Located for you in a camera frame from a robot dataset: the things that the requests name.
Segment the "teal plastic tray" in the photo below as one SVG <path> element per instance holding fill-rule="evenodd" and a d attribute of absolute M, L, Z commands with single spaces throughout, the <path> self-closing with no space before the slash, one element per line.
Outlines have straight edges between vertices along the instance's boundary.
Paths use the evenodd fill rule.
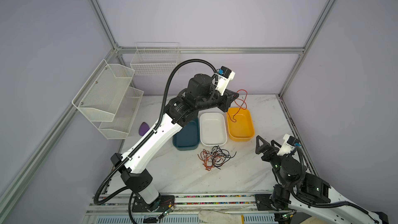
<path fill-rule="evenodd" d="M 180 151 L 194 150 L 200 142 L 199 119 L 195 118 L 173 136 L 173 145 Z"/>

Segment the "white wire basket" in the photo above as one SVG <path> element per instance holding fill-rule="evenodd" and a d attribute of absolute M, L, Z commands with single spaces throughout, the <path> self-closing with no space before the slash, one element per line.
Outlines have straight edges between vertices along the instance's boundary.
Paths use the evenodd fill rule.
<path fill-rule="evenodd" d="M 107 139 L 125 139 L 141 103 L 143 91 L 130 87 L 134 70 L 120 64 L 98 65 L 72 104 Z"/>
<path fill-rule="evenodd" d="M 125 139 L 130 133 L 132 123 L 137 115 L 143 91 L 128 87 L 112 122 L 101 122 L 98 130 L 107 139 Z"/>
<path fill-rule="evenodd" d="M 180 63 L 177 42 L 136 42 L 130 66 L 136 75 L 168 75 Z"/>
<path fill-rule="evenodd" d="M 105 67 L 87 93 L 80 102 L 76 102 L 79 92 L 72 100 L 72 104 L 89 121 L 111 122 L 132 81 L 134 70 L 120 64 L 108 64 L 105 60 L 101 65 Z"/>

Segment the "marble tabletop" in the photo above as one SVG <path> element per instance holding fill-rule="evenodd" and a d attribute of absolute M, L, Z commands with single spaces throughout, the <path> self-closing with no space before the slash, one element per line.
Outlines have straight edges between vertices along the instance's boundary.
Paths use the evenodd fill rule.
<path fill-rule="evenodd" d="M 137 112 L 130 135 L 124 142 L 122 153 L 131 148 L 140 138 L 138 128 L 142 122 L 152 126 L 160 111 L 162 96 L 144 96 Z M 147 166 L 153 177 L 155 187 L 160 193 L 194 193 L 194 192 L 255 192 L 272 191 L 276 184 L 270 163 L 263 162 L 261 156 L 255 153 L 256 136 L 260 135 L 268 142 L 272 139 L 282 144 L 282 137 L 287 133 L 292 135 L 281 106 L 275 95 L 248 95 L 246 99 L 248 110 L 254 124 L 256 135 L 247 142 L 235 142 L 228 138 L 223 145 L 236 156 L 226 162 L 221 169 L 213 168 L 206 171 L 198 155 L 204 148 L 211 147 L 201 143 L 191 151 L 178 151 L 172 144 L 172 139 L 160 149 Z M 201 111 L 220 112 L 218 108 Z M 125 186 L 117 173 L 112 178 L 107 193 L 110 194 Z"/>

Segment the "robotic arm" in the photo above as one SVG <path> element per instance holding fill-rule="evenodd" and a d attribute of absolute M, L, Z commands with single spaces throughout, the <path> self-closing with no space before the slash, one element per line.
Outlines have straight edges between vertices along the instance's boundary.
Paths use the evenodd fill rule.
<path fill-rule="evenodd" d="M 377 213 L 363 209 L 326 181 L 306 173 L 300 140 L 288 134 L 283 137 L 282 145 L 274 140 L 270 144 L 260 136 L 256 139 L 256 154 L 262 153 L 261 159 L 271 163 L 278 182 L 270 197 L 271 208 L 274 210 L 295 209 L 327 223 L 385 223 Z M 300 162 L 292 157 L 296 151 Z"/>
<path fill-rule="evenodd" d="M 124 166 L 119 169 L 121 178 L 127 187 L 144 199 L 149 211 L 154 211 L 159 206 L 160 194 L 154 187 L 152 176 L 145 167 L 167 140 L 196 118 L 200 110 L 218 107 L 223 112 L 228 111 L 231 103 L 239 96 L 238 93 L 226 89 L 234 75 L 235 72 L 221 67 L 217 74 L 217 86 L 212 83 L 212 77 L 205 74 L 195 75 L 189 80 L 188 87 L 166 105 L 165 113 L 157 129 L 155 128 L 156 123 L 131 149 L 123 154 L 116 153 L 112 156 L 111 161 L 115 167 L 128 158 Z M 129 154 L 141 144 L 150 132 L 153 134 L 149 139 L 132 157 L 129 157 Z"/>

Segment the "purple object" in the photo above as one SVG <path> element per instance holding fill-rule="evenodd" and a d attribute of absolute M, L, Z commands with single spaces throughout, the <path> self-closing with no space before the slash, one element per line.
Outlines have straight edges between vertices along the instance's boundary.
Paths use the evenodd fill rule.
<path fill-rule="evenodd" d="M 138 129 L 138 134 L 140 134 L 140 136 L 144 136 L 145 133 L 147 133 L 149 131 L 149 126 L 147 123 L 142 122 L 142 124 L 140 125 L 140 128 Z"/>

